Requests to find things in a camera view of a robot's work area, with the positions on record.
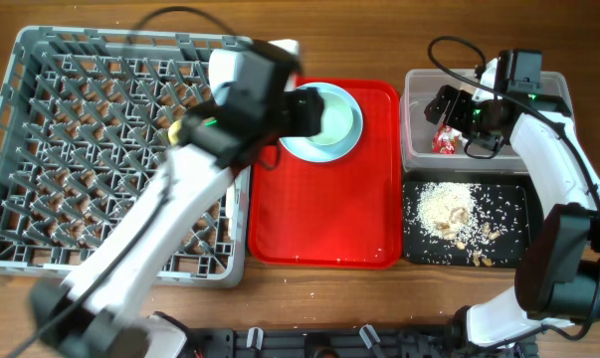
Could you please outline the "light green bowl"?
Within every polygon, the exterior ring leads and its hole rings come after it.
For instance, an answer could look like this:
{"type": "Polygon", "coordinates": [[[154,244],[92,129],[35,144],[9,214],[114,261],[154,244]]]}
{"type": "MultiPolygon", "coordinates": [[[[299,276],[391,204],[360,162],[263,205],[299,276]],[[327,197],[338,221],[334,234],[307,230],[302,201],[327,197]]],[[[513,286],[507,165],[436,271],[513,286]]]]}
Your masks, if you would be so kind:
{"type": "Polygon", "coordinates": [[[333,145],[343,140],[352,128],[353,113],[341,96],[321,92],[324,109],[321,116],[321,132],[307,140],[318,146],[333,145]]]}

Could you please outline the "grey dishwasher rack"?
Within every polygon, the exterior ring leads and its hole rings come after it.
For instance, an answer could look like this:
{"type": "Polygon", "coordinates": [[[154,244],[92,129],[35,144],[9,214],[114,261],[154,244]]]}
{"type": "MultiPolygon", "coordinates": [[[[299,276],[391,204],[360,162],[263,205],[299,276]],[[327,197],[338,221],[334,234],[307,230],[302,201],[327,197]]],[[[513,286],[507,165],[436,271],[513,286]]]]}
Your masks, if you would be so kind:
{"type": "Polygon", "coordinates": [[[149,184],[168,126],[210,96],[229,35],[29,26],[0,91],[0,274],[62,277],[149,184]]]}

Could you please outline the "white plastic spoon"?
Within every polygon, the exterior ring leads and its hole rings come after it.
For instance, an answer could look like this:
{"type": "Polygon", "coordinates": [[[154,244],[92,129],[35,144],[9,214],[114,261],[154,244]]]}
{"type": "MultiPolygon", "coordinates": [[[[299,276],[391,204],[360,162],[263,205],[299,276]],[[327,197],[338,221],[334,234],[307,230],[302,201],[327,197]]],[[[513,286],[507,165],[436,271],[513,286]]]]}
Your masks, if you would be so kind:
{"type": "Polygon", "coordinates": [[[232,220],[235,211],[236,204],[236,187],[232,184],[227,190],[225,194],[225,216],[232,220]]]}

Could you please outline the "light blue plate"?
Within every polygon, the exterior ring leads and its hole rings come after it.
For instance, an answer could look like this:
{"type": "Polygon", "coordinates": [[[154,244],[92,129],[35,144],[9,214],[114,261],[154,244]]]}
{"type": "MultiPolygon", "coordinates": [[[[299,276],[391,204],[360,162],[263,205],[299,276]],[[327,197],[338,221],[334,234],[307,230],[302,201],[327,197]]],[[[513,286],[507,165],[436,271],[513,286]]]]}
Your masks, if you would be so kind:
{"type": "Polygon", "coordinates": [[[345,89],[324,82],[313,82],[299,86],[299,89],[315,88],[321,92],[335,93],[344,98],[353,113],[352,128],[346,137],[333,145],[318,146],[307,137],[283,137],[282,146],[294,157],[307,162],[326,163],[335,161],[348,154],[358,143],[363,132],[363,114],[356,99],[345,89]]]}

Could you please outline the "red candy wrapper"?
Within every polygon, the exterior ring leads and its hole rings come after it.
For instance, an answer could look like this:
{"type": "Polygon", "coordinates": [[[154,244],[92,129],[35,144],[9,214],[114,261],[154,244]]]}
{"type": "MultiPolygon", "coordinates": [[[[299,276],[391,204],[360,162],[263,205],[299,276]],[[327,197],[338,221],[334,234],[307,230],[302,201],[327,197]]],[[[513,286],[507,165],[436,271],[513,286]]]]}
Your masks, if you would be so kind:
{"type": "Polygon", "coordinates": [[[436,154],[455,154],[461,133],[448,126],[441,125],[432,140],[432,152],[436,154]]]}

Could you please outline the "red plastic tray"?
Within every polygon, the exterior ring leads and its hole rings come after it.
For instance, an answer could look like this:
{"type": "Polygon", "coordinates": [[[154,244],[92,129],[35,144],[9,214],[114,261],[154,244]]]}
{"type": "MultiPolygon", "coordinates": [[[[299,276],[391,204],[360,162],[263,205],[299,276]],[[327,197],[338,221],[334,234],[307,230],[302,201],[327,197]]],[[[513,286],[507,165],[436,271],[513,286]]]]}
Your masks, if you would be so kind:
{"type": "Polygon", "coordinates": [[[340,159],[311,163],[268,149],[254,167],[248,244],[275,265],[387,269],[402,252],[399,96],[384,81],[334,79],[360,106],[360,139],[340,159]]]}

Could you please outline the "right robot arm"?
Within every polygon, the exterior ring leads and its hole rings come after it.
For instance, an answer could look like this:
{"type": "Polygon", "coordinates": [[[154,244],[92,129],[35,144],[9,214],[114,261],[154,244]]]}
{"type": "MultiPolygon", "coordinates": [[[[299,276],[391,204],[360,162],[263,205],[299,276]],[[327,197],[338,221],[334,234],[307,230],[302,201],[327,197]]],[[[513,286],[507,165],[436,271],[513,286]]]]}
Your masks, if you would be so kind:
{"type": "Polygon", "coordinates": [[[477,67],[475,92],[445,85],[424,109],[428,121],[491,152],[511,146],[543,210],[514,286],[465,313],[466,341],[479,351],[547,330],[576,341],[600,321],[600,179],[577,141],[568,104],[543,93],[541,67],[539,51],[502,51],[477,67]]]}

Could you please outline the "clear plastic bin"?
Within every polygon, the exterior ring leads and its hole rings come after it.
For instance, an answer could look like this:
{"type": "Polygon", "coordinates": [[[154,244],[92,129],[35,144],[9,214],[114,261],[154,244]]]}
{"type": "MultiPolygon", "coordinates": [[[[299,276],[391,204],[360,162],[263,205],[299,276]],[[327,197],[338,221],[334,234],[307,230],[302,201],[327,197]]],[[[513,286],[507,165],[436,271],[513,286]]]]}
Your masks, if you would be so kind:
{"type": "Polygon", "coordinates": [[[511,149],[505,147],[490,160],[470,158],[463,145],[454,154],[433,151],[432,141],[438,131],[436,124],[426,120],[424,109],[444,85],[459,88],[463,83],[440,70],[415,69],[407,73],[400,100],[400,130],[402,164],[406,171],[440,169],[467,172],[524,173],[526,168],[511,149]]]}

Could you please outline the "small blue food bowl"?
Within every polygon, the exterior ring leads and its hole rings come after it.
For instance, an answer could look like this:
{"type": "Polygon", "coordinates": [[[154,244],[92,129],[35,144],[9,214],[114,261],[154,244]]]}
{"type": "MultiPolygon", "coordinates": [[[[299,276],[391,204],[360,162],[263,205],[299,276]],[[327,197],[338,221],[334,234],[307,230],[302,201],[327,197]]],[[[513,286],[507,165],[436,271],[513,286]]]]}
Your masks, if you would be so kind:
{"type": "Polygon", "coordinates": [[[237,79],[237,71],[241,66],[239,52],[216,49],[211,53],[208,65],[208,80],[211,95],[221,105],[225,102],[228,87],[237,79]]]}

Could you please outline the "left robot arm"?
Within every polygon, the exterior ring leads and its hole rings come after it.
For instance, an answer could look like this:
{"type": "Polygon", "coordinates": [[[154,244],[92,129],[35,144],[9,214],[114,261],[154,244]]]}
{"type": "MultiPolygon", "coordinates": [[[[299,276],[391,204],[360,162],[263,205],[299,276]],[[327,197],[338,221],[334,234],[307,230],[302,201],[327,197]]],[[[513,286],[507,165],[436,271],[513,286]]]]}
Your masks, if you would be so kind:
{"type": "Polygon", "coordinates": [[[158,272],[204,212],[279,138],[317,132],[323,101],[314,89],[265,91],[226,86],[188,108],[172,130],[148,186],[114,231],[60,283],[38,281],[30,292],[36,331],[11,351],[41,341],[64,357],[178,357],[184,328],[139,310],[158,272]]]}

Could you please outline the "yellow plastic cup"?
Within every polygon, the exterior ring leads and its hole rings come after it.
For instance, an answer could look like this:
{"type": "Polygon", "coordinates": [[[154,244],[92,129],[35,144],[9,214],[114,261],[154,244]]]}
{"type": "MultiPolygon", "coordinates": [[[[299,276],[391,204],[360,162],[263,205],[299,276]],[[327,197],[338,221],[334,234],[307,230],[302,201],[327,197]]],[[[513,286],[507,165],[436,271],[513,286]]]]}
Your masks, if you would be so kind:
{"type": "Polygon", "coordinates": [[[174,121],[167,130],[167,137],[171,146],[179,146],[180,144],[180,130],[182,128],[182,120],[178,119],[174,121]]]}

